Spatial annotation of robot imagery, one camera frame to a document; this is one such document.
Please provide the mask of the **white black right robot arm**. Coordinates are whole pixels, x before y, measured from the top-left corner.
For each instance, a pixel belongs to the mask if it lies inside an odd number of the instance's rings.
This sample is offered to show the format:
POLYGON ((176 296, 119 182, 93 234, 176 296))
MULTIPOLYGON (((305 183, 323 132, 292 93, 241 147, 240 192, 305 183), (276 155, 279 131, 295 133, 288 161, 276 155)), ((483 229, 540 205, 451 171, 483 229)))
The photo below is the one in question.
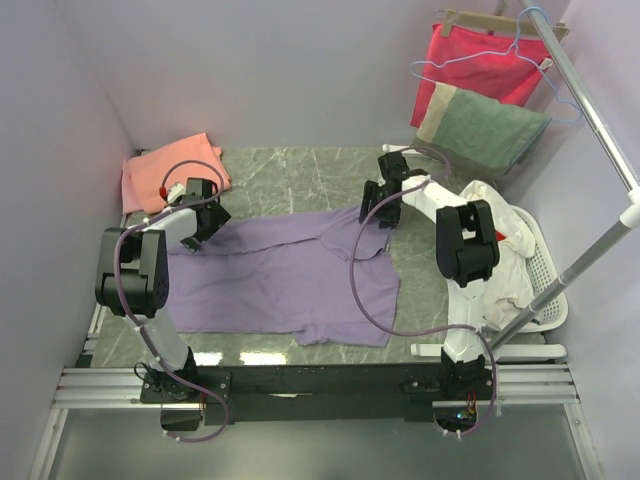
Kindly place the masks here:
POLYGON ((395 228, 404 205, 435 225, 436 263, 448 288, 448 324, 441 348, 439 374, 444 395, 460 399, 474 386, 465 366, 487 358, 482 336, 484 295, 499 263, 499 248, 490 205, 469 201, 441 186, 422 169, 408 166, 402 151, 378 158, 381 180, 365 182, 359 223, 371 220, 381 228, 395 228))

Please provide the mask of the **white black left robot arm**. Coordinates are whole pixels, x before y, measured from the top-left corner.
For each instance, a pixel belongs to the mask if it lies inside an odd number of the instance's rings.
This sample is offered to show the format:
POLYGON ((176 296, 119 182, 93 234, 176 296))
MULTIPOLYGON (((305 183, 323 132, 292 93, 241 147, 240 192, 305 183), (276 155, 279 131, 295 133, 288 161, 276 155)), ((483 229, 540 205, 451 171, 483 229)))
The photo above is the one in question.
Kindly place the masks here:
POLYGON ((169 189, 169 205, 161 213, 128 229, 108 228, 101 238, 96 300, 131 326, 153 369, 170 371, 164 389, 179 402, 197 395, 200 378, 186 368, 194 363, 192 354, 166 310, 168 253, 197 252, 231 219, 219 195, 216 182, 190 178, 169 189))

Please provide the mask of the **purple t shirt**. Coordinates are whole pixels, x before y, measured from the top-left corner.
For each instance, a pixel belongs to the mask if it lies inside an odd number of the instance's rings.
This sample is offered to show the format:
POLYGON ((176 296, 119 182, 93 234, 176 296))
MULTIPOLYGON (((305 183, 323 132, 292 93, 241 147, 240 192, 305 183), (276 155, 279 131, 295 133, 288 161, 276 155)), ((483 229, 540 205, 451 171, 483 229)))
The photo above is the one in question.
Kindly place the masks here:
POLYGON ((166 308, 180 333, 291 333, 301 346, 383 348, 400 280, 393 231, 356 207, 232 221, 169 254, 166 308))

